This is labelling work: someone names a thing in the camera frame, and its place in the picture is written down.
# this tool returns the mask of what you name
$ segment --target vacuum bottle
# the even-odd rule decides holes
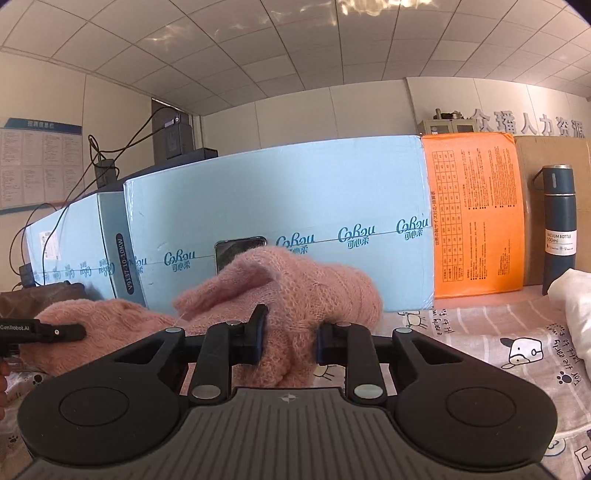
[[[577,203],[573,167],[546,165],[544,179],[545,256],[542,294],[569,268],[577,252]]]

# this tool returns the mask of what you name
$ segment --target pink fabric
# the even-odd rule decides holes
[[[379,294],[364,273],[343,265],[321,265],[285,248],[260,247],[238,255],[217,277],[184,292],[174,302],[181,319],[123,300],[52,305],[39,315],[41,321],[80,322],[87,328],[87,338],[76,343],[23,345],[21,356],[58,375],[169,325],[197,335],[225,320],[246,321],[258,303],[269,307],[263,358],[254,367],[235,367],[234,385],[309,386],[319,324],[347,321],[372,329],[382,312]]]

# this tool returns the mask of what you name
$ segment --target bulletin board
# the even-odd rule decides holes
[[[9,118],[0,128],[0,210],[63,203],[82,167],[80,125]]]

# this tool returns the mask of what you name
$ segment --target phone screen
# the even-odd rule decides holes
[[[220,273],[228,264],[234,260],[237,255],[256,247],[262,247],[267,244],[267,239],[263,236],[252,236],[250,238],[241,238],[239,240],[225,240],[216,243],[216,269]]]

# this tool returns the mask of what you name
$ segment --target brown leather bag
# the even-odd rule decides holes
[[[0,318],[33,319],[49,305],[88,298],[82,283],[68,281],[0,293]]]

